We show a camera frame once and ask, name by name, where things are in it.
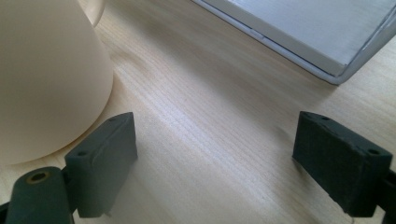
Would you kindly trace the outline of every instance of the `cream cylindrical object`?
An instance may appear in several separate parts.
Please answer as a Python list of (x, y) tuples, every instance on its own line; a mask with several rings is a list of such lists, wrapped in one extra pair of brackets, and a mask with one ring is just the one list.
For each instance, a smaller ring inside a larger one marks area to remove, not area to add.
[(113, 68), (90, 21), (104, 3), (0, 1), (0, 165), (65, 147), (101, 114)]

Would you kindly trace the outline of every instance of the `wood grain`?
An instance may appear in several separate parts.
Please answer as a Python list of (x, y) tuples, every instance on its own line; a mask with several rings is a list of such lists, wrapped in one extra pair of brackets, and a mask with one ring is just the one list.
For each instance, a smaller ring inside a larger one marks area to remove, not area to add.
[[(301, 110), (396, 153), (395, 38), (335, 87), (191, 1), (109, 1), (96, 31), (114, 62), (105, 111), (68, 147), (1, 166), (0, 203), (19, 176), (63, 167), (84, 136), (127, 111), (139, 159), (113, 217), (77, 223), (351, 223), (291, 159)], [(356, 223), (380, 223), (383, 214)]]

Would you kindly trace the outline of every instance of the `mounting hole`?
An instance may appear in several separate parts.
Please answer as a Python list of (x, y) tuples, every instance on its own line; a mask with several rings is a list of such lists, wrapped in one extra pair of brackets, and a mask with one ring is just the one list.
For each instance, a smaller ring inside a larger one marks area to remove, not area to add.
[(87, 152), (85, 152), (85, 151), (80, 151), (77, 155), (78, 155), (78, 156), (86, 156), (86, 155), (87, 155)]
[(46, 180), (49, 176), (50, 176), (50, 172), (48, 172), (48, 171), (34, 173), (34, 174), (30, 175), (29, 177), (27, 177), (26, 182), (30, 185), (38, 184), (38, 183)]
[(372, 155), (375, 155), (375, 156), (379, 155), (379, 151), (377, 151), (375, 149), (371, 149), (371, 148), (369, 149), (369, 153)]

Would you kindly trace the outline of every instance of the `light wooden surface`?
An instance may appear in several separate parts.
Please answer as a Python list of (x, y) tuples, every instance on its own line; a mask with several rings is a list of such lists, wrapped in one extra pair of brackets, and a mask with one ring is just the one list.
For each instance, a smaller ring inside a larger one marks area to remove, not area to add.
[[(113, 217), (77, 223), (351, 223), (291, 159), (301, 110), (396, 154), (395, 38), (335, 87), (191, 1), (111, 0), (96, 31), (114, 62), (105, 111), (70, 146), (0, 167), (0, 203), (19, 176), (63, 167), (84, 136), (127, 111), (139, 159)], [(382, 216), (377, 208), (355, 223)]]

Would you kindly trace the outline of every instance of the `screw hole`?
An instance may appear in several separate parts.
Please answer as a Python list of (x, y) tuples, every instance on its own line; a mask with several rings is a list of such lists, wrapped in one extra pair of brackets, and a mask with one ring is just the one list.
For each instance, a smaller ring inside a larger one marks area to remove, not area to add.
[(45, 179), (47, 179), (49, 176), (50, 176), (50, 173), (49, 173), (49, 172), (35, 173), (35, 174), (33, 174), (33, 175), (30, 175), (30, 176), (27, 178), (26, 182), (27, 182), (28, 184), (31, 184), (31, 185), (33, 185), (33, 184), (38, 184), (38, 183), (44, 181)]
[(369, 153), (372, 155), (379, 155), (379, 151), (377, 151), (375, 149), (369, 149)]

